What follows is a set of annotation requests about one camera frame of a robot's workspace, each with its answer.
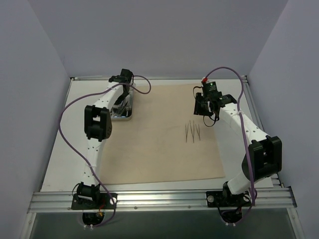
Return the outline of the stainless steel instrument tray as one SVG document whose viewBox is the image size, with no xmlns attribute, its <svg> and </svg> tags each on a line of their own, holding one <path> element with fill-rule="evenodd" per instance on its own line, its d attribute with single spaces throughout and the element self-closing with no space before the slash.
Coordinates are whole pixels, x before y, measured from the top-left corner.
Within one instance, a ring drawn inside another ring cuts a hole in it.
<svg viewBox="0 0 319 239">
<path fill-rule="evenodd" d="M 132 118 L 133 114 L 133 90 L 129 91 L 129 94 L 118 105 L 113 105 L 110 110 L 112 121 L 126 121 Z"/>
</svg>

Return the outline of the long steel tweezers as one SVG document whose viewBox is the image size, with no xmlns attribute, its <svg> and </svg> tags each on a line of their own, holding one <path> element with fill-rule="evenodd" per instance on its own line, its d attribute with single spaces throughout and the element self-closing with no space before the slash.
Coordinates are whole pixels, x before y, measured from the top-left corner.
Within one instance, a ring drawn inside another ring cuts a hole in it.
<svg viewBox="0 0 319 239">
<path fill-rule="evenodd" d="M 191 130 L 192 142 L 194 142 L 194 131 L 195 131 L 194 121 L 193 122 L 189 121 L 189 125 L 190 125 L 190 130 Z"/>
</svg>

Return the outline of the short steel tweezers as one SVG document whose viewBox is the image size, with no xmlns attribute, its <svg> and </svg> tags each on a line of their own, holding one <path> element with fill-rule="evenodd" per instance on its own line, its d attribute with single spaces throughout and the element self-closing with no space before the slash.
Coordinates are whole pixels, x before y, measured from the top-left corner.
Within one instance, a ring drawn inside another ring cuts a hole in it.
<svg viewBox="0 0 319 239">
<path fill-rule="evenodd" d="M 198 135 L 198 139 L 200 140 L 200 125 L 196 124 L 195 127 L 196 127 L 196 132 L 197 132 L 197 135 Z"/>
</svg>

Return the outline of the beige cloth wrap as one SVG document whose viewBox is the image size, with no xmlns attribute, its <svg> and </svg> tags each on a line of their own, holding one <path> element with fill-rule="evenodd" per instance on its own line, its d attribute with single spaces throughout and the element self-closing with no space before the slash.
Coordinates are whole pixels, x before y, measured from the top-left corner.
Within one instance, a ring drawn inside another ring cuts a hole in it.
<svg viewBox="0 0 319 239">
<path fill-rule="evenodd" d="M 102 157 L 105 184 L 135 184 L 224 177 L 214 129 L 193 114 L 193 85 L 154 86 L 147 95 L 134 93 L 133 115 L 113 122 Z M 200 140 L 189 126 L 200 125 Z"/>
</svg>

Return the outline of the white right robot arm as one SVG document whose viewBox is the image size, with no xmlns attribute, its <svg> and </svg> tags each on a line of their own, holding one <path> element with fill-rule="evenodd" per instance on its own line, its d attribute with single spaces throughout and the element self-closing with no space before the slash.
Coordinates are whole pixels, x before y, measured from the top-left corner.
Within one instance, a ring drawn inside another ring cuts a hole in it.
<svg viewBox="0 0 319 239">
<path fill-rule="evenodd" d="M 239 195 L 253 190 L 256 182 L 277 174 L 282 170 L 282 141 L 269 136 L 249 119 L 231 96 L 196 93 L 194 114 L 214 116 L 213 121 L 223 120 L 238 135 L 243 137 L 245 156 L 241 171 L 223 185 L 221 199 L 226 205 L 234 205 Z"/>
</svg>

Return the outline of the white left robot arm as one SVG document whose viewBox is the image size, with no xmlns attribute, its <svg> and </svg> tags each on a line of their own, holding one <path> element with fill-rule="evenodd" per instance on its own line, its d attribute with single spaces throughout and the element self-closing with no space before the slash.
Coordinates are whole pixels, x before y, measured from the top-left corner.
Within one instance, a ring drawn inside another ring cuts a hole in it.
<svg viewBox="0 0 319 239">
<path fill-rule="evenodd" d="M 83 196 L 83 204 L 89 209 L 100 205 L 101 182 L 97 179 L 101 166 L 103 147 L 112 133 L 111 109 L 120 105 L 130 93 L 130 85 L 133 82 L 133 73 L 128 69 L 122 69 L 117 76 L 112 76 L 107 83 L 106 92 L 92 105 L 84 109 L 84 132 L 87 137 L 88 149 L 85 155 L 85 168 L 83 185 L 77 193 L 86 192 Z"/>
</svg>

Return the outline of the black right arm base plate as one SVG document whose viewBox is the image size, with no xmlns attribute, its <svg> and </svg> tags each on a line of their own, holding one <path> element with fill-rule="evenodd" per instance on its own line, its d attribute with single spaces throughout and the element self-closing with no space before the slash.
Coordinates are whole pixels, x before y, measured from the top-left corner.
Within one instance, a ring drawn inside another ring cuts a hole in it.
<svg viewBox="0 0 319 239">
<path fill-rule="evenodd" d="M 206 202 L 209 208 L 238 208 L 251 205 L 248 192 L 226 196 L 222 191 L 206 191 Z"/>
</svg>

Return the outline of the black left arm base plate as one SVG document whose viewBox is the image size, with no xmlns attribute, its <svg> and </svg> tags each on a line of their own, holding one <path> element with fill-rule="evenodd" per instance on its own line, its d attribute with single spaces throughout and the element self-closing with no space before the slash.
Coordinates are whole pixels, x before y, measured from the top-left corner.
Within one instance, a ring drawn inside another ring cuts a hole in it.
<svg viewBox="0 0 319 239">
<path fill-rule="evenodd" d="M 113 199 L 107 193 L 101 193 L 97 199 L 93 200 L 92 197 L 73 195 L 71 209 L 72 210 L 97 210 L 97 209 L 114 209 L 117 203 L 117 194 L 111 193 Z"/>
</svg>

